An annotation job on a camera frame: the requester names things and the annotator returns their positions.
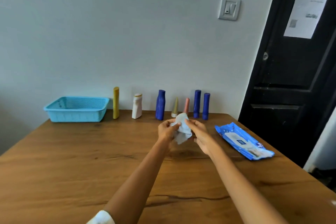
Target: wood grain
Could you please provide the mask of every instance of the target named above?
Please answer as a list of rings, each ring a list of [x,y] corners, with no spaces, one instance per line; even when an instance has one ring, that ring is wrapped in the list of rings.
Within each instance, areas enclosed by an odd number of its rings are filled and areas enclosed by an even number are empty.
[[[236,122],[275,151],[252,162],[216,133]],[[227,114],[203,121],[242,173],[290,223],[335,223],[335,194]],[[86,223],[157,140],[160,121],[108,111],[100,123],[49,120],[0,157],[0,223]],[[139,223],[242,223],[211,160],[187,141],[172,143]]]

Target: person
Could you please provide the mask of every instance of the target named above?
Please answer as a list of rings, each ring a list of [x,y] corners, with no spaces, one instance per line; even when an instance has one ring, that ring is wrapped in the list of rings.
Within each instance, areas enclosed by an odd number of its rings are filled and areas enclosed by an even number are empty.
[[[145,207],[147,198],[161,164],[169,151],[169,144],[180,124],[170,126],[175,119],[166,120],[158,127],[159,136],[152,149],[121,185],[104,209],[87,224],[135,224]],[[206,127],[196,120],[185,120],[195,133],[194,142],[209,155],[216,166],[234,205],[245,224],[288,223],[279,212],[237,169],[223,149],[209,135]]]

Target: black door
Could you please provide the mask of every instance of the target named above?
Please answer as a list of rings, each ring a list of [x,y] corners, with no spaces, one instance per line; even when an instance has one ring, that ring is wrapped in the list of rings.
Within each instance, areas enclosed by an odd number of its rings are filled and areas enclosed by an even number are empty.
[[[273,0],[239,121],[303,166],[334,107],[336,0],[311,39],[284,36],[294,1]]]

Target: basket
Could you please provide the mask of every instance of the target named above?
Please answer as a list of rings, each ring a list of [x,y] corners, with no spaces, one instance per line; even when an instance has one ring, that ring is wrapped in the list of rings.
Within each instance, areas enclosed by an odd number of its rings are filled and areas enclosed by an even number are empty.
[[[44,107],[52,122],[100,122],[109,98],[61,97]]]

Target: forearm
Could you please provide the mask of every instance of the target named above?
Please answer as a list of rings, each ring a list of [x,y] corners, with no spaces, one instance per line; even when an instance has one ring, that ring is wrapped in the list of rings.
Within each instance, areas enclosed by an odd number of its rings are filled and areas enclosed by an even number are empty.
[[[286,220],[242,175],[222,148],[209,140],[209,156],[245,224],[285,224]]]
[[[156,176],[159,172],[169,142],[157,141],[131,176],[121,185],[104,207],[116,224],[137,223]]]

